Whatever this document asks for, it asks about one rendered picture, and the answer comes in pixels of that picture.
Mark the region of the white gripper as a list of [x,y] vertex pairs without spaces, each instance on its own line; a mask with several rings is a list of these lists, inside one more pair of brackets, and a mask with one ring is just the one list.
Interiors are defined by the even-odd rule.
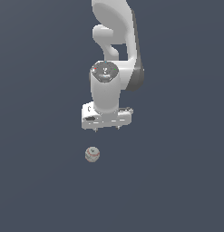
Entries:
[[112,114],[102,114],[94,109],[92,102],[89,102],[82,108],[82,128],[92,129],[95,132],[106,127],[115,127],[119,130],[121,126],[131,123],[132,114],[133,108],[130,107],[119,108]]

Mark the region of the white baseball with red stitching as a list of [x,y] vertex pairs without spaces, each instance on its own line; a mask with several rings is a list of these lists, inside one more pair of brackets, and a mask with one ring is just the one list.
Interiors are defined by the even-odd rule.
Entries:
[[97,159],[100,158],[100,151],[96,147],[89,147],[85,151],[85,158],[89,162],[95,162]]

